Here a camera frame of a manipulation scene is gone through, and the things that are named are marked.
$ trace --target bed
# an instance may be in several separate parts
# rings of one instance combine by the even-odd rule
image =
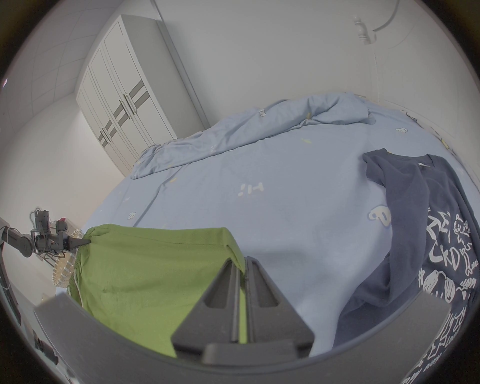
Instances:
[[[362,154],[444,157],[478,216],[480,193],[445,145],[398,110],[353,94],[283,100],[147,149],[83,228],[226,227],[329,351],[355,288],[384,259],[391,217]]]

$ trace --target clothing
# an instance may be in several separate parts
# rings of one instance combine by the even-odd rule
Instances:
[[[344,307],[335,345],[379,324],[423,289],[452,307],[417,367],[420,375],[451,343],[476,299],[478,223],[456,173],[442,157],[398,156],[381,149],[365,153],[363,160],[367,177],[385,187],[392,246]]]
[[[244,258],[226,228],[90,228],[78,249],[71,296],[102,324],[175,357],[170,337],[226,259]]]

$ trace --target green fabric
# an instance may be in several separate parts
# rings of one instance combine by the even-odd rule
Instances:
[[[90,228],[84,239],[91,243],[78,249],[69,284],[72,298],[125,338],[173,357],[171,335],[225,260],[231,258],[245,271],[244,258],[226,228],[107,224]]]

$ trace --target wardrobe door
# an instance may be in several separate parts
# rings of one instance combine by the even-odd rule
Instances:
[[[163,144],[172,140],[172,135],[145,87],[141,71],[133,59],[135,53],[129,51],[127,39],[120,24],[116,23],[105,38],[106,53],[132,116],[137,117],[153,143]]]
[[[125,100],[123,95],[119,95],[108,71],[107,63],[101,49],[95,53],[90,66],[98,85],[98,89],[111,111],[115,123],[118,125],[121,134],[129,143],[138,158],[146,148],[153,144],[153,142],[148,136],[141,132],[141,129],[138,129],[135,122],[132,120],[131,112],[126,105],[127,100]]]
[[[85,120],[87,120],[88,125],[92,129],[92,132],[94,133],[95,137],[98,139],[102,147],[105,149],[105,152],[108,154],[113,163],[117,166],[119,171],[124,176],[127,176],[131,171],[130,167],[125,163],[125,160],[117,153],[116,149],[113,148],[112,145],[108,142],[103,128],[98,124],[92,113],[92,110],[90,109],[85,99],[83,90],[80,90],[77,97],[77,102],[80,106],[80,109],[82,110],[82,113],[84,114]]]
[[[93,84],[90,73],[85,74],[84,81],[82,83],[85,96],[92,106],[92,113],[96,116],[99,125],[105,129],[105,134],[108,135],[108,139],[115,145],[119,150],[122,157],[125,159],[126,163],[133,168],[133,165],[138,160],[138,156],[129,149],[125,144],[124,140],[118,134],[116,126],[112,123],[112,120],[109,117],[109,114],[106,111],[106,107],[103,105],[98,95],[95,85]]]

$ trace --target furniture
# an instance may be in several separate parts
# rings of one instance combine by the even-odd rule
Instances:
[[[185,87],[187,80],[179,75],[156,20],[121,15],[93,49],[77,102],[125,176],[151,145],[208,128],[202,124]]]

